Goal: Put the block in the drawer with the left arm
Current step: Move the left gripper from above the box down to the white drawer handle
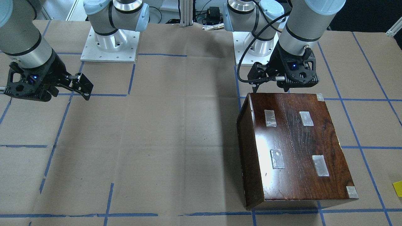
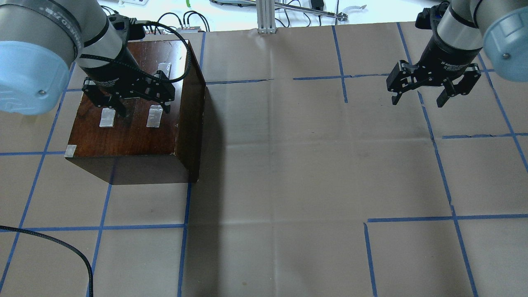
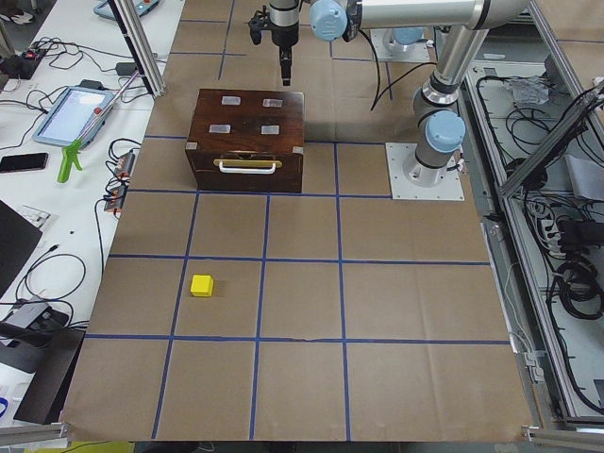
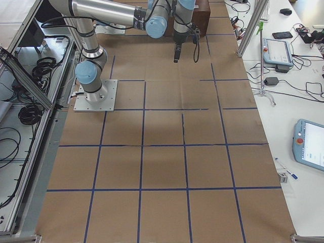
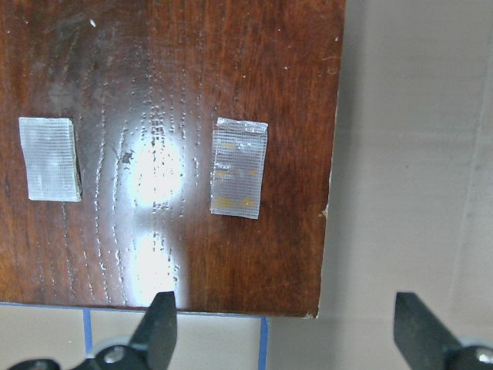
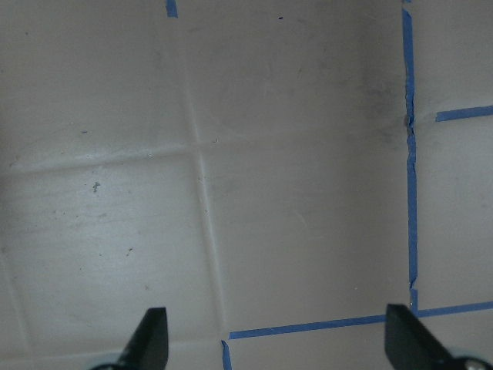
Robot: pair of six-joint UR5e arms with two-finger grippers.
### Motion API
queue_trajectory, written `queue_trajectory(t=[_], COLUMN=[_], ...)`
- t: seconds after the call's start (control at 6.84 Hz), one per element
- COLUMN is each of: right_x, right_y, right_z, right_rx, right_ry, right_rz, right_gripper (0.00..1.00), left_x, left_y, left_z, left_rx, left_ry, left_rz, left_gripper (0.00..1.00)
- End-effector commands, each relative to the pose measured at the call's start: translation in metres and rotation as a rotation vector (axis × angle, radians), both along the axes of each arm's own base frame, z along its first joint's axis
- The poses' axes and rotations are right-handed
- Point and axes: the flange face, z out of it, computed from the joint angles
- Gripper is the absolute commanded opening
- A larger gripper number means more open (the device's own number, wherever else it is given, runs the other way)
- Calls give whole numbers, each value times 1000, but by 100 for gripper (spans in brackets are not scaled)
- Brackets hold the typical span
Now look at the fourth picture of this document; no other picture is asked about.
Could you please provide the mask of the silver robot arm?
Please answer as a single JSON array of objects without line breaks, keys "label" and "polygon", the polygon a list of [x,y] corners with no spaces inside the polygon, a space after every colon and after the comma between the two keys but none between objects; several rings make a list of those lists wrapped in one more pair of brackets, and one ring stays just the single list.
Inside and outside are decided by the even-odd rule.
[{"label": "silver robot arm", "polygon": [[107,52],[98,43],[93,22],[133,27],[145,30],[150,37],[160,38],[170,16],[170,1],[153,1],[151,8],[114,1],[50,1],[50,4],[62,16],[76,22],[85,60],[77,65],[75,75],[84,90],[85,100],[93,104],[105,100],[108,94],[101,79]]},{"label": "silver robot arm", "polygon": [[192,23],[195,1],[148,1],[150,13],[145,19],[145,28],[151,38],[160,38],[164,35],[168,19],[174,18],[173,41],[175,42],[174,62],[180,59],[182,44],[189,36],[195,44],[193,53],[194,62],[198,62],[200,54],[199,28]]}]

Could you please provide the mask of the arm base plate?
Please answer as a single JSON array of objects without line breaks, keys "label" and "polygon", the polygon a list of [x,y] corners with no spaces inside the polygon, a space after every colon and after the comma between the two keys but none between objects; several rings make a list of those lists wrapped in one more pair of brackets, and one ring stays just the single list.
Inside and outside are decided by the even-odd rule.
[{"label": "arm base plate", "polygon": [[117,85],[117,79],[103,80],[101,89],[95,93],[87,93],[80,85],[73,110],[75,112],[113,112]]}]

